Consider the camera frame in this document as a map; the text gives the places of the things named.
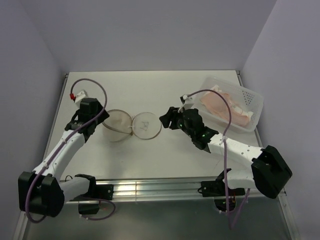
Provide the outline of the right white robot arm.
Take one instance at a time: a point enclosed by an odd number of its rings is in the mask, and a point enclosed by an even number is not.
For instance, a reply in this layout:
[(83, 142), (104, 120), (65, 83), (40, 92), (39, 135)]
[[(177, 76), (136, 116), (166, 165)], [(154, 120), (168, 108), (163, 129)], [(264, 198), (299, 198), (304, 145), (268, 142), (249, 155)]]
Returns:
[(227, 157), (245, 167), (244, 170), (227, 168), (222, 171), (214, 182), (217, 196), (227, 195), (232, 190), (256, 189), (264, 196), (275, 199), (293, 176), (275, 147), (250, 146), (227, 138), (205, 126), (197, 109), (179, 111), (172, 106), (159, 120), (164, 128), (183, 131), (198, 149)]

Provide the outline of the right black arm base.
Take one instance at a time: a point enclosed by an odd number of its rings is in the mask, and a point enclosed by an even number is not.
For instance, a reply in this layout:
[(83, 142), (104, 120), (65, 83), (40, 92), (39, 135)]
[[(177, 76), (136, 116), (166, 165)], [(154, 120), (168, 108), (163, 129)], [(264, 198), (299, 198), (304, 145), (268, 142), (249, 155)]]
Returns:
[[(224, 172), (222, 171), (215, 180), (202, 181), (200, 183), (200, 188), (197, 192), (202, 195), (202, 197), (223, 197), (220, 199), (215, 199), (214, 204), (216, 208), (221, 212), (227, 211), (227, 200), (226, 191), (224, 183)], [(236, 196), (244, 196), (246, 194), (244, 188), (230, 189), (228, 188), (228, 203), (229, 210), (233, 211), (236, 208), (237, 201)]]

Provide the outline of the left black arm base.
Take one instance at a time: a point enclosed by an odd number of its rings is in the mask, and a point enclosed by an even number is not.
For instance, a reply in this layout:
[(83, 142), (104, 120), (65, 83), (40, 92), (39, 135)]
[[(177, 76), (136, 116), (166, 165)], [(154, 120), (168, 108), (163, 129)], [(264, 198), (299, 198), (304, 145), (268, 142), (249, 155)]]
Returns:
[[(98, 184), (95, 186), (93, 193), (81, 194), (72, 202), (96, 201), (96, 203), (78, 203), (78, 213), (82, 218), (88, 218), (91, 221), (98, 221), (110, 218), (116, 211), (116, 205), (112, 202), (114, 193), (113, 184)], [(102, 203), (111, 205), (111, 211), (104, 217), (96, 217), (101, 209)]]

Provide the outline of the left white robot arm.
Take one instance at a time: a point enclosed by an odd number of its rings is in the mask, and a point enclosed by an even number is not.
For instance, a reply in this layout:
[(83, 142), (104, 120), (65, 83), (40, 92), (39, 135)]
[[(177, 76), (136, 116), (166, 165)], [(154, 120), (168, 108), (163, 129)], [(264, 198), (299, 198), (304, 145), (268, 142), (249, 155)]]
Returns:
[(33, 171), (18, 177), (19, 208), (34, 224), (56, 217), (64, 204), (77, 197), (96, 197), (96, 178), (77, 174), (69, 182), (59, 180), (77, 151), (88, 141), (96, 127), (109, 117), (98, 99), (85, 97), (65, 126), (63, 135), (51, 153)]

